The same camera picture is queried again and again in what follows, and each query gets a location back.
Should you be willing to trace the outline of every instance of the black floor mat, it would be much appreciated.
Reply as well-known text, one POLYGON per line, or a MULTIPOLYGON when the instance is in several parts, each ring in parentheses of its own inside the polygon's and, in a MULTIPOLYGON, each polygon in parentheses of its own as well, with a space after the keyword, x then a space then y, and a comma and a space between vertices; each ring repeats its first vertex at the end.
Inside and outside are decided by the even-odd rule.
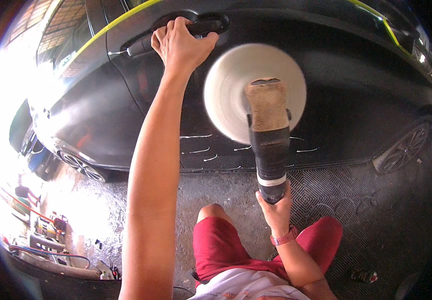
POLYGON ((338 299, 394 299, 401 282, 423 269, 432 248, 430 147, 419 158, 388 175, 370 162, 288 171, 292 224, 302 230, 330 215, 343 226, 326 273, 338 299), (375 270, 379 279, 352 281, 354 269, 375 270))

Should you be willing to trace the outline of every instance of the hand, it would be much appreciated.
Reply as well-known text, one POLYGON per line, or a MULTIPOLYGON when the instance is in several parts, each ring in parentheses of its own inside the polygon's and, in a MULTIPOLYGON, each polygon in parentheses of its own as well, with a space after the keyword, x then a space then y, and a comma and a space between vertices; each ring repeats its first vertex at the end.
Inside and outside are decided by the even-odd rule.
POLYGON ((206 60, 219 39, 215 32, 210 32, 203 39, 196 39, 186 28, 188 24, 191 21, 177 17, 169 21, 167 26, 154 31, 151 37, 151 46, 163 60, 165 72, 191 75, 206 60))
POLYGON ((279 238, 289 233, 289 215, 291 213, 291 185, 286 179, 286 188, 284 196, 276 204, 267 203, 259 191, 256 192, 256 198, 262 208, 262 213, 271 227, 273 238, 279 238))

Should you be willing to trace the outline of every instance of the red object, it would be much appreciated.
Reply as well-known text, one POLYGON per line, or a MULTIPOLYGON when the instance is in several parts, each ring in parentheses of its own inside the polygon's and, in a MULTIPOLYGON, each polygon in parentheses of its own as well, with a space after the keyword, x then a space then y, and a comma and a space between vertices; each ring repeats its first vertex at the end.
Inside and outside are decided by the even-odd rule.
POLYGON ((30 211, 32 211, 33 213, 37 214, 38 216, 40 216, 41 218, 44 218, 46 220, 48 220, 51 223, 54 223, 53 220, 51 220, 50 218, 46 217, 45 215, 42 215, 40 213, 38 213, 37 211, 35 211, 34 209, 32 209, 31 207, 27 206, 26 204, 24 204, 23 202, 19 201, 19 199, 17 199, 16 197, 14 197, 13 195, 11 195, 9 192, 7 192, 5 189, 1 188, 6 194, 8 194, 9 197, 11 197, 12 199, 14 199, 14 201, 18 202, 19 204, 21 204, 22 206, 26 207, 27 209, 29 209, 30 211))
POLYGON ((274 246, 279 246, 279 245, 285 244, 285 243, 289 242, 290 240, 293 240, 296 238, 297 238, 297 228, 293 225, 290 226, 289 232, 285 236, 282 236, 282 237, 277 238, 277 239, 275 239, 273 236, 270 237, 271 243, 274 246))
MULTIPOLYGON (((325 216, 304 229, 296 241, 325 273, 333 261, 342 234, 341 224, 333 217, 325 216)), ((197 223, 193 248, 196 273, 201 281, 210 280, 229 269, 244 268, 269 271, 290 282, 279 255, 270 262, 252 259, 241 244, 236 229, 225 219, 210 216, 197 223)))

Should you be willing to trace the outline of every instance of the black car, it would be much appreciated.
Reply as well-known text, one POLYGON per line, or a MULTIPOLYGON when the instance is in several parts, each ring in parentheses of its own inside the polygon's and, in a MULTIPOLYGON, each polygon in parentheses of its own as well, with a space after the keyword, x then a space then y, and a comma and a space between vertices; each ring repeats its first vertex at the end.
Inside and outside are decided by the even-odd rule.
POLYGON ((25 100, 9 128, 9 143, 26 159, 29 170, 44 181, 50 180, 59 165, 59 159, 39 141, 33 129, 29 105, 25 100))
POLYGON ((36 55, 53 80, 29 98, 47 149, 101 182, 105 169, 129 170, 164 71, 148 38, 177 16, 220 33, 186 89, 182 172, 255 168, 252 151, 211 123, 202 91, 218 57, 246 43, 285 51, 305 76, 307 102, 291 132, 288 167, 372 160, 388 173, 432 132, 432 46, 402 2, 63 0, 36 55))

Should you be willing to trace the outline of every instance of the red watch strap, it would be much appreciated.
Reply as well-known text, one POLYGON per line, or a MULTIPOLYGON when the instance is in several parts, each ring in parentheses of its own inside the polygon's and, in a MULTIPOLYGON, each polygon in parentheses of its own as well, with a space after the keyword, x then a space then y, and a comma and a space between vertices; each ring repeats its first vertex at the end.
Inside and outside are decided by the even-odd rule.
POLYGON ((285 244, 289 242, 290 240, 296 239, 297 237, 297 228, 293 225, 289 226, 289 232, 285 236, 282 236, 280 238, 275 239, 273 236, 271 236, 271 243, 273 243, 274 246, 279 246, 282 244, 285 244))

